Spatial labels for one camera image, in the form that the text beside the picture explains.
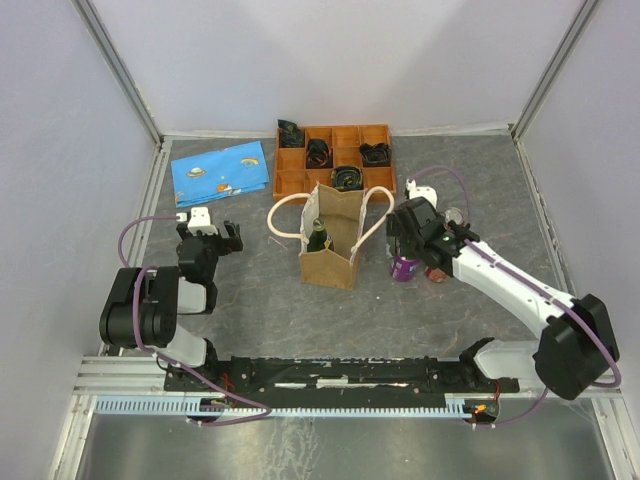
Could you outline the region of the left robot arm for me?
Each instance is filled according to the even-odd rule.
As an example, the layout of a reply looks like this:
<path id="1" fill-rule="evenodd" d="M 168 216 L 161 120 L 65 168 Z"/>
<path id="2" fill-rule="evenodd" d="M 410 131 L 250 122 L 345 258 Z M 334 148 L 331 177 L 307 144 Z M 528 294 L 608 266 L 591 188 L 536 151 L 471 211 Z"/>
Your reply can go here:
<path id="1" fill-rule="evenodd" d="M 110 347 L 150 349 L 188 366 L 187 379 L 209 390 L 221 378 L 212 343 L 178 325 L 180 315 L 211 313 L 221 257 L 243 250 L 240 226 L 226 220 L 225 236 L 208 220 L 178 223 L 177 264 L 153 268 L 143 278 L 134 267 L 119 269 L 100 316 L 99 332 Z"/>

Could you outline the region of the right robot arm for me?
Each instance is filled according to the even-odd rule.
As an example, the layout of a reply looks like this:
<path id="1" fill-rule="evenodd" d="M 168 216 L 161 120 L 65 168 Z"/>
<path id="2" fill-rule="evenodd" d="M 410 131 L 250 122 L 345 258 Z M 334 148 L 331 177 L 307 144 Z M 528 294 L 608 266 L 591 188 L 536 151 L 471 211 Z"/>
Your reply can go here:
<path id="1" fill-rule="evenodd" d="M 319 187 L 300 194 L 305 204 L 294 234 L 277 229 L 274 215 L 267 215 L 273 235 L 299 241 L 302 282 L 353 289 L 362 245 L 385 227 L 394 254 L 473 286 L 537 338 L 536 343 L 491 340 L 481 346 L 458 368 L 467 389 L 481 391 L 499 377 L 536 375 L 556 396 L 573 400 L 589 387 L 620 385 L 619 350 L 600 299 L 591 294 L 577 298 L 515 267 L 469 226 L 438 212 L 431 192 L 391 203 L 385 216 L 366 229 L 369 196 L 379 191 L 339 193 Z"/>

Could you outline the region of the green glass bottle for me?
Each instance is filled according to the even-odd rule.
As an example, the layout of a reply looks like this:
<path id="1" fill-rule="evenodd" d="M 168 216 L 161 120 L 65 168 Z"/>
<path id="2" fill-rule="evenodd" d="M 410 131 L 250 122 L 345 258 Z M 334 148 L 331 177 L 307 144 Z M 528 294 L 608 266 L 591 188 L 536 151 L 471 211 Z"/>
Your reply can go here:
<path id="1" fill-rule="evenodd" d="M 313 230 L 309 236 L 307 243 L 307 251 L 309 253 L 322 250 L 334 250 L 333 240 L 329 235 L 323 219 L 316 218 L 312 224 Z"/>

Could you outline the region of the purple soda can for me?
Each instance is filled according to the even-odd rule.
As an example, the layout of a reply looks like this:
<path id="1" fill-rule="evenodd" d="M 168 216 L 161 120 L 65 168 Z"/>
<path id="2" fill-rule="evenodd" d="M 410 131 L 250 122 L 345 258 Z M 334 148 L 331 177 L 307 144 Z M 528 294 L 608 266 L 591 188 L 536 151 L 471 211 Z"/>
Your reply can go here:
<path id="1" fill-rule="evenodd" d="M 464 217 L 464 213 L 457 207 L 449 207 L 444 211 L 445 222 L 449 224 L 453 222 L 459 226 L 465 226 L 466 220 Z"/>
<path id="2" fill-rule="evenodd" d="M 408 282 L 414 278 L 419 265 L 419 260 L 396 255 L 391 262 L 390 275 L 395 281 Z"/>

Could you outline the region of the red soda can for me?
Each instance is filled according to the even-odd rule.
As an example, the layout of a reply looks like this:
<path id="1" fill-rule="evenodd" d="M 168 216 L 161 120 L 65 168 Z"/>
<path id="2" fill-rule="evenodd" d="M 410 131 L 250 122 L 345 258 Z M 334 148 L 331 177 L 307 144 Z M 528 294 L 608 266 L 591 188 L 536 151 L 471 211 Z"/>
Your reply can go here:
<path id="1" fill-rule="evenodd" d="M 450 278 L 450 276 L 443 270 L 432 267 L 427 267 L 425 269 L 425 276 L 433 283 L 443 283 Z"/>

